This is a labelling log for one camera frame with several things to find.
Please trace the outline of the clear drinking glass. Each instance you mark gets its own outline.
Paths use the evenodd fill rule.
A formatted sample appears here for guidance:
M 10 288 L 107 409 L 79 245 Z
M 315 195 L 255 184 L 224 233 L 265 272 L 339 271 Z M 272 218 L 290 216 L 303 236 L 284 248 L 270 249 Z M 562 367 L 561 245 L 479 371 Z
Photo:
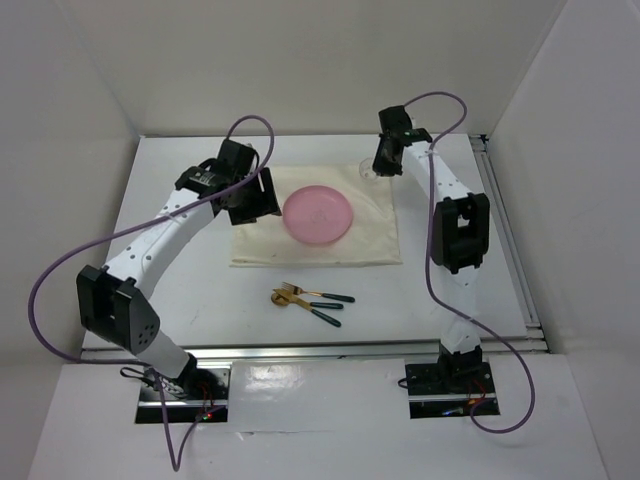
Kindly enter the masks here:
M 374 158 L 368 157 L 359 164 L 359 175 L 366 181 L 376 181 L 380 175 L 374 170 Z

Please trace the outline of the pink plate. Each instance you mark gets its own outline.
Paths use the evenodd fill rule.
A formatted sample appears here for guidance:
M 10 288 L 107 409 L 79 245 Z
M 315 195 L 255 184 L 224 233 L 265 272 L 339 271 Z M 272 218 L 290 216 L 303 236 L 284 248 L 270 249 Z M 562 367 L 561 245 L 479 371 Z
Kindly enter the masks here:
M 312 246 L 329 245 L 343 237 L 354 220 L 347 198 L 334 188 L 311 185 L 294 191 L 282 207 L 287 233 Z

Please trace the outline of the cream cloth placemat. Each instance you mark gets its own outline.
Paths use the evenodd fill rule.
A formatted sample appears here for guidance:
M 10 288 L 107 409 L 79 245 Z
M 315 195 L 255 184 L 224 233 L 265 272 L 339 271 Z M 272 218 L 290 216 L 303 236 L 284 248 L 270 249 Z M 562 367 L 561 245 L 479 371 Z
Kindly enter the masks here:
M 231 266 L 363 267 L 402 262 L 390 179 L 365 178 L 356 164 L 276 166 L 271 173 L 281 204 L 300 188 L 330 187 L 348 200 L 352 224 L 336 241 L 312 246 L 292 238 L 283 217 L 263 217 L 234 229 Z

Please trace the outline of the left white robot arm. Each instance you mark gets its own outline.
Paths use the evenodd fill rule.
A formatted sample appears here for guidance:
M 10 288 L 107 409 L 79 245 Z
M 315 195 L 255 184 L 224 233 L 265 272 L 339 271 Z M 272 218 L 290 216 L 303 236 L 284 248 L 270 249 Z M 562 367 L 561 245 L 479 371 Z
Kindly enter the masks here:
M 176 399 L 223 398 L 224 383 L 161 330 L 150 303 L 156 285 L 184 247 L 222 211 L 232 225 L 281 213 L 271 173 L 249 145 L 223 140 L 217 156 L 184 171 L 155 225 L 142 230 L 102 267 L 76 278 L 82 326 L 158 373 Z

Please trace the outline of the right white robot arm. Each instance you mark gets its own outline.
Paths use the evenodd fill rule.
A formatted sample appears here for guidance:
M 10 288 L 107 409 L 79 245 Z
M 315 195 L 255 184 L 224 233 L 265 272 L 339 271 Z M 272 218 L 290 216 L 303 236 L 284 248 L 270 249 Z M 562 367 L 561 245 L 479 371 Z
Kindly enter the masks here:
M 410 173 L 433 207 L 429 214 L 426 266 L 436 286 L 434 300 L 448 311 L 439 340 L 436 379 L 448 392 L 460 391 L 482 366 L 477 314 L 479 268 L 489 249 L 490 202 L 472 192 L 416 128 L 401 105 L 378 113 L 381 133 L 372 170 L 380 177 Z

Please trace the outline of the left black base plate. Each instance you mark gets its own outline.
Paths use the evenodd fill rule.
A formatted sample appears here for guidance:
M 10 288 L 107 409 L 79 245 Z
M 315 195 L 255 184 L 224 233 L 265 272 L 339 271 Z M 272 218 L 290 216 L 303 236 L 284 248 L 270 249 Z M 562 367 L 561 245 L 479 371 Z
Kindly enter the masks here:
M 204 379 L 185 391 L 168 378 L 161 376 L 159 388 L 154 375 L 148 370 L 135 370 L 121 375 L 141 383 L 136 407 L 135 423 L 154 425 L 163 422 L 161 393 L 163 391 L 169 424 L 188 424 L 198 420 L 202 424 L 226 423 L 229 418 L 229 367 L 209 369 Z

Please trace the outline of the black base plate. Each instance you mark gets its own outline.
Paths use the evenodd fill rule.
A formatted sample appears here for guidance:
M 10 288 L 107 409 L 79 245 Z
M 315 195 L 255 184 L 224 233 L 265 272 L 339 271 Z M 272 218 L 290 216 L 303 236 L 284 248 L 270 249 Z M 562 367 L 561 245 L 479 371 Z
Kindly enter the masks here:
M 198 420 L 202 424 L 226 423 L 229 418 L 229 367 L 209 369 L 204 379 L 185 391 L 168 378 L 161 376 L 159 388 L 154 375 L 148 370 L 135 370 L 121 375 L 141 383 L 136 407 L 135 423 L 154 425 L 163 422 L 161 393 L 163 391 L 169 424 L 188 424 Z
M 406 364 L 397 385 L 408 395 L 411 419 L 468 417 L 500 414 L 488 362 L 471 373 L 450 376 L 436 363 Z

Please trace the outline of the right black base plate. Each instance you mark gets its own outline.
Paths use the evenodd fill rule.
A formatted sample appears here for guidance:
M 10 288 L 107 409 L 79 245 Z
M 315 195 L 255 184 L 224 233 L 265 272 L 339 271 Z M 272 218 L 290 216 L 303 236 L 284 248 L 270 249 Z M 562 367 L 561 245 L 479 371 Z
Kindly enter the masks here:
M 500 414 L 488 362 L 471 373 L 450 376 L 436 363 L 406 364 L 397 385 L 408 395 L 411 419 L 468 417 Z

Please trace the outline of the front aluminium rail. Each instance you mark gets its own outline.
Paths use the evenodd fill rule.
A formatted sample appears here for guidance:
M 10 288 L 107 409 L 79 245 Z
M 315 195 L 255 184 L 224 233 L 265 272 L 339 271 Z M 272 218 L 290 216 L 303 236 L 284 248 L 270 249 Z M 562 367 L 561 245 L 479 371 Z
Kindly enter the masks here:
M 548 353 L 547 342 L 542 338 L 526 338 L 508 341 L 518 352 L 524 354 Z M 482 347 L 487 355 L 511 353 L 504 344 L 486 341 Z M 439 353 L 435 342 L 361 343 L 281 347 L 220 347 L 187 349 L 199 359 L 308 359 L 308 358 L 355 358 L 355 357 L 408 357 L 430 356 Z M 81 358 L 85 360 L 129 360 L 133 357 L 115 349 L 85 349 Z

